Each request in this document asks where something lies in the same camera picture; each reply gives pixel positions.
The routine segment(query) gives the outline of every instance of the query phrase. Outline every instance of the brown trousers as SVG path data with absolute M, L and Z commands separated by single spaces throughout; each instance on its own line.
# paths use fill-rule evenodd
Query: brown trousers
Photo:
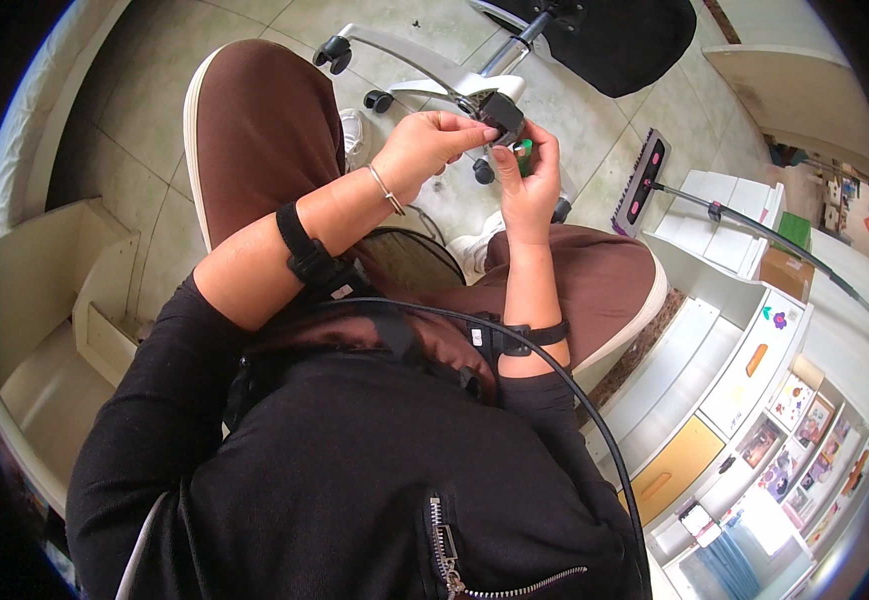
M 196 104 L 196 125 L 188 139 L 193 156 L 188 159 L 196 161 L 191 185 L 212 248 L 345 172 L 331 80 L 277 44 L 252 39 L 222 48 L 201 79 Z M 571 324 L 575 367 L 638 314 L 655 282 L 655 261 L 640 242 L 576 225 L 552 225 L 550 245 L 561 310 Z M 488 246 L 487 274 L 469 287 L 410 294 L 360 245 L 349 255 L 360 258 L 375 288 L 394 300 L 504 313 L 509 249 L 503 231 Z M 408 318 L 429 357 L 456 369 L 475 369 L 493 396 L 491 370 L 467 341 L 463 323 L 430 314 Z M 277 346 L 383 345 L 371 321 L 352 311 L 321 313 L 286 325 L 277 340 Z

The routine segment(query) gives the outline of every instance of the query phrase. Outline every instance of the floor mop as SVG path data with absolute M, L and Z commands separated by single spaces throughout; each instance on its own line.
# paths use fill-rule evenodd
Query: floor mop
M 764 226 L 764 224 L 755 221 L 754 219 L 745 216 L 744 214 L 725 206 L 717 201 L 708 201 L 698 196 L 686 194 L 679 189 L 669 187 L 663 183 L 659 183 L 661 177 L 661 169 L 664 167 L 665 160 L 671 153 L 671 146 L 661 136 L 657 129 L 651 129 L 647 134 L 647 140 L 641 148 L 641 155 L 638 156 L 638 161 L 634 165 L 634 173 L 627 182 L 627 187 L 624 188 L 624 193 L 621 195 L 618 208 L 615 209 L 615 214 L 611 218 L 611 226 L 615 232 L 620 235 L 634 237 L 641 229 L 641 222 L 645 214 L 645 208 L 651 201 L 652 196 L 656 191 L 662 191 L 676 198 L 682 198 L 696 205 L 701 205 L 708 210 L 708 218 L 719 223 L 723 216 L 730 217 L 732 221 L 736 221 L 748 228 L 753 229 L 760 235 L 763 235 L 769 240 L 777 242 L 785 247 L 791 254 L 801 260 L 810 263 L 815 269 L 824 273 L 832 282 L 845 294 L 854 299 L 869 313 L 868 302 L 861 297 L 858 292 L 849 285 L 849 282 L 842 279 L 834 270 L 816 258 L 813 254 L 805 250 L 803 247 L 783 237 L 777 231 Z

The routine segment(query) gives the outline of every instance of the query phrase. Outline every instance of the green box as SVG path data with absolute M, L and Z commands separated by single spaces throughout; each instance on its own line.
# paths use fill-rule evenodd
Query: green box
M 788 241 L 794 242 L 797 246 L 801 246 L 804 251 L 811 252 L 811 222 L 807 219 L 802 219 L 800 216 L 793 215 L 790 212 L 783 213 L 781 215 L 781 223 L 778 224 L 778 234 L 788 239 Z M 787 247 L 777 242 L 772 242 L 771 246 L 794 256 L 792 252 L 788 251 Z

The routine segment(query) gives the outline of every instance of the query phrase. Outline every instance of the black jacket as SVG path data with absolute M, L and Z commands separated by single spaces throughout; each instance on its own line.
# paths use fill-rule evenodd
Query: black jacket
M 67 507 L 89 598 L 115 596 L 163 493 L 132 598 L 447 598 L 448 570 L 475 596 L 565 570 L 518 597 L 639 596 L 631 522 L 556 374 L 501 379 L 494 408 L 391 361 L 316 356 L 222 441 L 248 341 L 189 277 L 98 412 Z

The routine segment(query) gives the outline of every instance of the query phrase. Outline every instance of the drawer handle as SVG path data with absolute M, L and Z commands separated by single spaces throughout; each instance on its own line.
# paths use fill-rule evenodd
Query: drawer handle
M 651 498 L 652 496 L 657 494 L 658 490 L 660 490 L 666 483 L 668 483 L 668 480 L 671 478 L 672 478 L 672 474 L 661 473 L 660 475 L 658 475 L 657 477 L 654 478 L 654 481 L 647 484 L 647 487 L 644 488 L 644 490 L 639 494 L 639 496 L 641 496 L 642 500 L 648 500 L 649 498 Z

